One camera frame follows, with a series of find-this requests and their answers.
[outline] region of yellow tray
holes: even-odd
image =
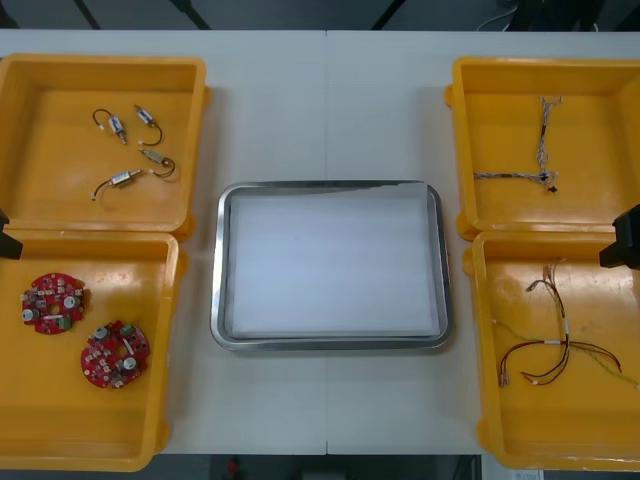
[[[526,179],[474,180],[474,172],[539,173],[541,95],[564,100],[546,137],[558,192]],[[464,238],[487,230],[610,232],[638,203],[639,61],[461,58],[445,100]]]
[[[178,243],[164,233],[11,234],[24,250],[19,261],[0,259],[0,468],[141,469],[168,438],[167,352],[186,267]],[[72,275],[90,291],[84,319],[55,336],[22,323],[19,298],[50,272]],[[90,333],[115,320],[142,328],[149,368],[122,390],[100,389],[84,378],[80,352]]]
[[[512,468],[640,470],[640,391],[607,373],[582,352],[571,353],[558,380],[533,386],[518,372],[545,371],[561,356],[532,346],[509,357],[511,384],[498,386],[502,356],[523,336],[562,338],[553,299],[526,293],[545,264],[560,258],[556,282],[574,341],[612,351],[623,372],[640,379],[640,272],[599,266],[598,252],[614,235],[485,232],[467,250],[479,352],[480,442]]]
[[[196,58],[14,54],[0,62],[0,206],[11,229],[193,231],[190,219],[205,65]],[[124,188],[91,193],[124,171],[156,164],[138,140],[157,132],[136,115],[147,109],[164,131],[157,150],[173,160],[168,181],[147,174]],[[91,115],[106,108],[128,132],[128,145],[100,130]]]

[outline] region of electronic component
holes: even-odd
[[[122,388],[147,369],[149,342],[142,330],[121,321],[98,328],[80,355],[87,380],[96,387]]]
[[[106,180],[102,182],[100,185],[98,185],[98,188],[96,188],[94,192],[91,194],[91,200],[95,201],[95,199],[98,196],[98,192],[102,187],[106,187],[107,185],[111,185],[114,187],[120,187],[120,186],[126,185],[127,183],[130,183],[133,181],[133,177],[135,177],[136,175],[139,175],[142,172],[144,172],[144,170],[139,168],[138,170],[124,171],[117,175],[114,175],[109,180]]]
[[[176,163],[172,159],[170,159],[169,157],[163,155],[162,153],[154,152],[153,150],[148,150],[146,148],[139,148],[139,150],[140,150],[140,153],[142,153],[145,157],[147,157],[152,162],[155,162],[155,163],[157,163],[159,165],[162,165],[163,167],[167,167],[169,169],[168,171],[166,171],[164,173],[158,173],[158,172],[155,172],[154,170],[149,170],[156,177],[168,178],[175,171]]]
[[[104,112],[107,115],[109,115],[109,118],[107,119],[107,123],[109,123],[111,130],[113,130],[113,133],[115,133],[118,137],[120,137],[120,140],[122,141],[122,143],[126,145],[127,144],[126,132],[124,129],[124,125],[122,124],[120,119],[115,115],[113,115],[109,110],[104,108],[98,108],[93,112],[92,118],[95,124],[98,125],[101,130],[104,130],[104,125],[102,125],[96,118],[96,113],[98,112]]]
[[[562,302],[562,298],[560,297],[560,293],[558,292],[558,288],[556,286],[556,266],[557,265],[546,265],[543,271],[543,277],[541,280],[535,280],[531,285],[529,285],[526,289],[527,292],[531,292],[535,290],[538,285],[544,285],[549,294],[553,297],[556,308],[560,317],[561,324],[563,326],[564,332],[564,340],[541,340],[536,338],[528,338],[516,333],[509,325],[500,322],[496,319],[493,320],[493,323],[506,329],[513,336],[522,340],[521,343],[518,343],[511,347],[507,353],[504,354],[502,360],[500,361],[499,368],[499,377],[498,384],[501,387],[506,387],[511,382],[509,378],[509,373],[507,371],[507,361],[509,356],[515,352],[516,350],[520,350],[521,348],[528,347],[530,345],[562,345],[563,353],[560,361],[554,365],[548,371],[541,374],[533,374],[529,372],[520,372],[520,374],[531,383],[531,385],[549,385],[553,383],[560,377],[562,372],[564,372],[567,364],[569,363],[569,357],[571,349],[582,351],[589,355],[593,360],[595,360],[602,368],[604,368],[609,374],[614,377],[620,378],[622,380],[628,381],[636,386],[638,390],[640,390],[640,383],[635,379],[626,376],[622,373],[622,365],[613,353],[611,353],[606,348],[600,347],[599,345],[595,345],[593,343],[587,342],[578,342],[575,340],[570,340],[570,328],[569,328],[569,320],[566,316],[564,303]],[[614,365],[615,369],[607,365],[603,359],[600,358],[602,356],[604,359],[610,360]]]
[[[47,335],[66,332],[84,316],[82,282],[64,273],[37,278],[31,289],[20,295],[22,321]]]
[[[145,125],[149,128],[155,128],[156,130],[158,130],[158,133],[160,134],[160,137],[154,143],[147,143],[147,142],[144,142],[143,140],[138,140],[138,144],[146,145],[148,147],[153,147],[155,145],[158,145],[162,141],[162,136],[163,136],[162,129],[155,122],[151,114],[147,112],[144,108],[142,108],[139,105],[134,105],[133,107],[136,109],[136,113],[138,114],[138,117],[140,117],[140,119],[145,123]]]
[[[536,161],[540,167],[540,173],[493,173],[493,172],[475,172],[473,178],[526,178],[547,188],[547,191],[556,193],[558,189],[553,185],[557,172],[547,170],[547,162],[549,161],[549,153],[546,148],[546,134],[549,125],[549,116],[551,108],[562,104],[562,97],[554,97],[551,101],[547,101],[544,97],[540,97],[542,103],[542,128],[540,130],[540,139],[538,140],[538,149],[536,150]]]

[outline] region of capacitor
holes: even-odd
[[[64,308],[75,308],[80,305],[80,301],[76,297],[68,296],[64,297],[62,304]]]
[[[93,334],[93,336],[96,338],[96,340],[103,340],[103,339],[107,338],[107,335],[109,335],[109,330],[107,330],[104,327],[98,328],[95,331],[95,333]]]
[[[25,322],[33,322],[40,317],[40,312],[27,308],[22,311],[22,320]]]
[[[127,357],[124,359],[124,362],[122,362],[122,365],[124,366],[125,370],[133,370],[134,368],[136,368],[136,359],[133,357]]]

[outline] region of yellow wire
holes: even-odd
[[[531,338],[531,337],[525,337],[524,335],[520,335],[518,332],[516,332],[510,325],[507,325],[504,322],[501,322],[500,320],[494,319],[493,323],[495,323],[496,325],[498,325],[499,327],[504,328],[506,331],[508,331],[511,335],[513,335],[516,338],[519,338],[520,340],[523,340],[525,342],[539,342],[542,341],[538,338]],[[602,360],[600,360],[600,358],[598,358],[598,356],[594,353],[594,352],[589,352],[587,350],[582,350],[581,348],[578,348],[577,345],[569,345],[573,348],[576,348],[577,350],[581,351],[582,353],[585,353],[587,355],[589,355],[592,359],[594,359],[598,365],[600,365],[609,375],[612,375],[616,378],[619,378],[620,380],[625,380],[627,382],[632,383],[633,385],[635,385],[636,388],[638,388],[640,390],[640,383],[635,380],[632,377],[629,377],[627,375],[624,375],[620,372],[616,372],[613,368],[611,368],[609,365],[607,365],[606,363],[604,363]]]

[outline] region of white tabletop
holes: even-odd
[[[14,51],[192,55],[203,125],[174,319],[167,452],[480,453],[471,297],[443,90],[459,56],[637,56],[637,34],[0,31]],[[240,181],[415,179],[443,201],[457,331],[437,354],[238,355],[209,332],[216,197]]]

